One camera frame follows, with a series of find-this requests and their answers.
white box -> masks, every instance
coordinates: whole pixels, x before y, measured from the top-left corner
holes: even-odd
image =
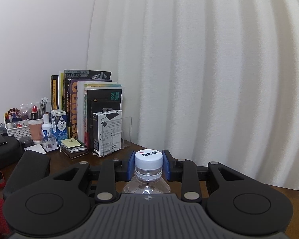
[[[121,149],[122,110],[93,113],[94,152],[106,156]]]

white bottle lid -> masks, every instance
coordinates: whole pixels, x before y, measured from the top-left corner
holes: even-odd
[[[50,123],[49,114],[43,114],[43,123],[44,124],[49,124]]]
[[[144,149],[135,153],[135,166],[146,171],[153,171],[163,166],[163,154],[153,149]]]

white bottle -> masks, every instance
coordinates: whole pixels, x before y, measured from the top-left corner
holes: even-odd
[[[43,115],[43,124],[41,126],[42,128],[42,137],[48,137],[52,135],[52,124],[49,121],[49,114]]]
[[[162,178],[163,155],[152,149],[143,149],[135,153],[135,176],[126,183],[123,193],[158,194],[171,193],[171,189]]]

white curtain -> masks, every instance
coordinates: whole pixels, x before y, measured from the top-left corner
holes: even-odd
[[[299,0],[96,0],[87,67],[133,142],[299,190]]]

wooden desk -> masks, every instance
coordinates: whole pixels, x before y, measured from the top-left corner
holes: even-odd
[[[81,157],[78,157],[73,160],[68,158],[63,152],[59,152],[59,151],[49,152],[47,155],[51,158],[50,174],[54,174],[54,173],[58,172],[59,170],[62,170],[64,168],[66,168],[72,164],[78,163],[80,161],[88,161],[90,163],[90,165],[100,165],[105,159],[112,159],[112,158],[124,159],[126,152],[131,151],[131,150],[138,151],[141,149],[144,149],[144,148],[141,146],[132,144],[130,147],[128,147],[124,150],[119,150],[105,158],[98,158],[97,156],[92,155],[92,153],[89,153],[85,156],[81,156]],[[3,172],[3,175],[6,180],[10,177],[11,172],[13,171],[15,166],[16,166],[16,163],[12,164],[10,166],[7,166],[1,170]],[[200,182],[200,184],[201,184],[203,197],[208,197],[205,182],[202,181],[202,182]],[[117,182],[116,190],[118,192],[121,192],[124,185],[125,185],[125,182]],[[171,191],[173,193],[177,194],[178,197],[180,197],[181,183],[169,182],[169,186],[171,187]],[[292,217],[292,220],[286,230],[286,234],[291,239],[299,239],[299,191],[275,187],[275,186],[272,186],[272,187],[274,189],[280,191],[281,193],[285,194],[292,202],[293,217]],[[0,189],[0,198],[2,198],[2,189]]]

